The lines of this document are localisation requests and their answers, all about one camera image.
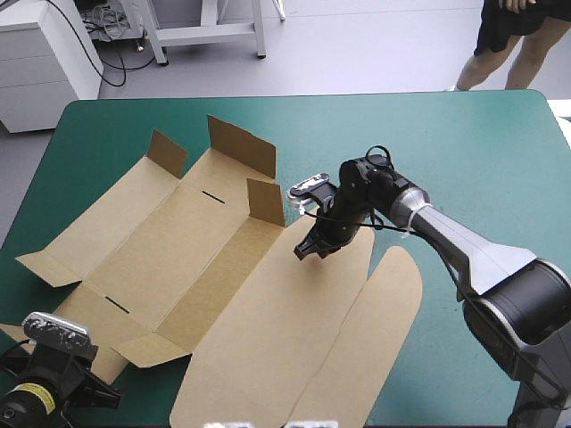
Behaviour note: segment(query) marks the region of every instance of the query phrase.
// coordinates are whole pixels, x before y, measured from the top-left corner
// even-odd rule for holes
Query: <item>person's hand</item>
[[[499,0],[499,2],[500,9],[505,7],[509,11],[519,13],[519,11],[527,9],[528,4],[536,4],[537,0]]]

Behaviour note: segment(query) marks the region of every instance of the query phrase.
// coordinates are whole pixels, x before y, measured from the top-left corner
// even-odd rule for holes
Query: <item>unfolded cardboard box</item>
[[[90,328],[93,370],[107,382],[128,361],[191,353],[284,229],[275,146],[208,124],[211,148],[183,177],[186,151],[154,131],[113,187],[42,251],[18,258],[52,287],[81,282],[55,313]]]
[[[309,231],[285,228],[276,148],[208,118],[209,149],[160,132],[148,154],[42,251],[18,258],[51,286],[81,282],[56,314],[86,325],[93,371],[193,357],[173,428],[333,419],[360,428],[418,312],[422,284],[402,248],[372,277],[374,234],[300,262]],[[3,329],[21,338],[17,328]]]

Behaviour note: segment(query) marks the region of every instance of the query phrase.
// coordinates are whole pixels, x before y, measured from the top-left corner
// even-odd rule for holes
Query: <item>green table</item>
[[[386,145],[438,209],[571,272],[571,151],[536,92],[78,102],[63,114],[0,251],[0,321],[51,311],[72,288],[49,288],[14,257],[43,248],[115,183],[145,153],[153,128],[188,149],[189,168],[207,148],[207,113],[274,143],[284,188],[321,171],[336,177],[341,161]],[[369,422],[504,424],[517,385],[469,333],[436,254],[385,231],[371,267],[394,244],[418,263],[424,299]],[[0,337],[0,349],[9,344]],[[188,360],[130,366],[116,382],[128,392],[121,409],[84,412],[82,422],[164,424]],[[0,377],[0,391],[9,385]]]

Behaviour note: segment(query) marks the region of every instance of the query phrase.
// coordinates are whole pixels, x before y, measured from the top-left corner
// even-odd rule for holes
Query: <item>gray floor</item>
[[[309,95],[440,91],[471,55],[482,0],[285,0],[286,22],[263,2],[268,57],[254,43],[171,48],[170,65],[130,72],[124,87],[102,85],[101,98]],[[155,0],[164,27],[196,23],[196,0]],[[228,21],[247,19],[249,0],[233,0]],[[550,53],[532,88],[571,99],[571,33]],[[151,50],[123,46],[128,66]],[[102,56],[117,62],[113,50]],[[501,88],[507,64],[481,85]],[[106,76],[120,81],[120,72]],[[10,135],[0,127],[0,243],[20,206],[50,132]]]

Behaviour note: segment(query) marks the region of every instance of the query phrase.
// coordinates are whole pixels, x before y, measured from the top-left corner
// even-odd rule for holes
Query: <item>person's leg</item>
[[[495,53],[488,49],[478,56],[470,58],[460,73],[456,88],[460,91],[468,91],[484,82],[508,59],[520,38],[520,36],[510,37],[508,45],[503,51]]]
[[[569,31],[571,22],[546,18],[542,27],[524,37],[521,51],[511,66],[506,89],[524,89],[532,83],[548,51]]]

